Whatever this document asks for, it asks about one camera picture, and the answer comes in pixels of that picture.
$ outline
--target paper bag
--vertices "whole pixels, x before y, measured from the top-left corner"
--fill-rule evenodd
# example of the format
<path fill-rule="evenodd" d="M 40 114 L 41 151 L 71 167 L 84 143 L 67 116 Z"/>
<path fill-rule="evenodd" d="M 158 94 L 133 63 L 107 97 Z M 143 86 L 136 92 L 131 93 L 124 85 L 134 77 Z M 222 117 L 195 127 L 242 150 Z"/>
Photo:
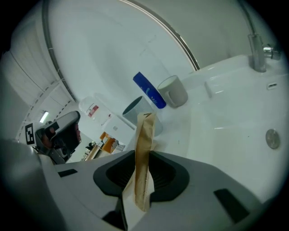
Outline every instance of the paper bag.
<path fill-rule="evenodd" d="M 135 133 L 135 171 L 127 183 L 122 200 L 128 230 L 132 229 L 149 209 L 149 195 L 154 192 L 149 172 L 149 152 L 152 148 L 155 113 L 140 113 Z"/>

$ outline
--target red label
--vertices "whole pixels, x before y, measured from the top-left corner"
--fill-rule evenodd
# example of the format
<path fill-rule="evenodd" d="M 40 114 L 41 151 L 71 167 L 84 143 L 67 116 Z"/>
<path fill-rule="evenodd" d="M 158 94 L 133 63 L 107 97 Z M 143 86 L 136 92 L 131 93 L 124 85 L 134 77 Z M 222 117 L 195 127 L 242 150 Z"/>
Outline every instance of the red label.
<path fill-rule="evenodd" d="M 92 117 L 92 115 L 96 112 L 97 109 L 98 109 L 98 106 L 95 105 L 95 106 L 92 108 L 92 110 L 90 111 L 89 117 Z"/>

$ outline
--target chrome faucet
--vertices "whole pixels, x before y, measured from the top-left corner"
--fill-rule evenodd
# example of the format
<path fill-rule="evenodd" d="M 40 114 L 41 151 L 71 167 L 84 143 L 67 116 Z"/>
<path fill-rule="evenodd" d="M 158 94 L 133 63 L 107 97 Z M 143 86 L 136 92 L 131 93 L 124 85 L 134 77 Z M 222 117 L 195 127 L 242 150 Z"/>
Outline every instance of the chrome faucet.
<path fill-rule="evenodd" d="M 271 59 L 280 59 L 281 56 L 281 47 L 276 46 L 273 48 L 269 44 L 267 46 L 263 45 L 261 36 L 256 32 L 255 26 L 251 19 L 250 14 L 245 8 L 242 0 L 238 0 L 238 3 L 241 6 L 244 18 L 249 27 L 250 34 L 248 35 L 252 57 L 253 57 L 253 69 L 257 72 L 266 72 L 266 61 L 265 58 Z"/>

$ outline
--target ceiling light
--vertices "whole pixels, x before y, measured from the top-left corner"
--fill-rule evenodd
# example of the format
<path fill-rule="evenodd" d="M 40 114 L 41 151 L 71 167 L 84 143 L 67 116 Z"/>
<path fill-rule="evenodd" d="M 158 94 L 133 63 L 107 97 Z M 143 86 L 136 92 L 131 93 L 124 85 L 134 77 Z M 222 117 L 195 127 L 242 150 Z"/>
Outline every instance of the ceiling light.
<path fill-rule="evenodd" d="M 40 119 L 40 123 L 43 123 L 44 122 L 44 120 L 46 119 L 46 117 L 48 116 L 48 112 L 47 111 L 45 111 L 44 113 L 43 113 L 43 115 L 42 115 L 42 117 L 41 117 L 41 119 Z"/>

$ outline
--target drain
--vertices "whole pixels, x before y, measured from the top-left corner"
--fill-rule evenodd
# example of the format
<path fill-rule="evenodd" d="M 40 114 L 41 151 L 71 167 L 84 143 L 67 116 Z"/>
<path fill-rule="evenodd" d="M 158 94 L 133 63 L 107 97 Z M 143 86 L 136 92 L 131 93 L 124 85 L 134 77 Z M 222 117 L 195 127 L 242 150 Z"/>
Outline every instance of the drain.
<path fill-rule="evenodd" d="M 280 137 L 275 129 L 269 129 L 266 132 L 266 142 L 271 149 L 276 149 L 280 146 Z"/>

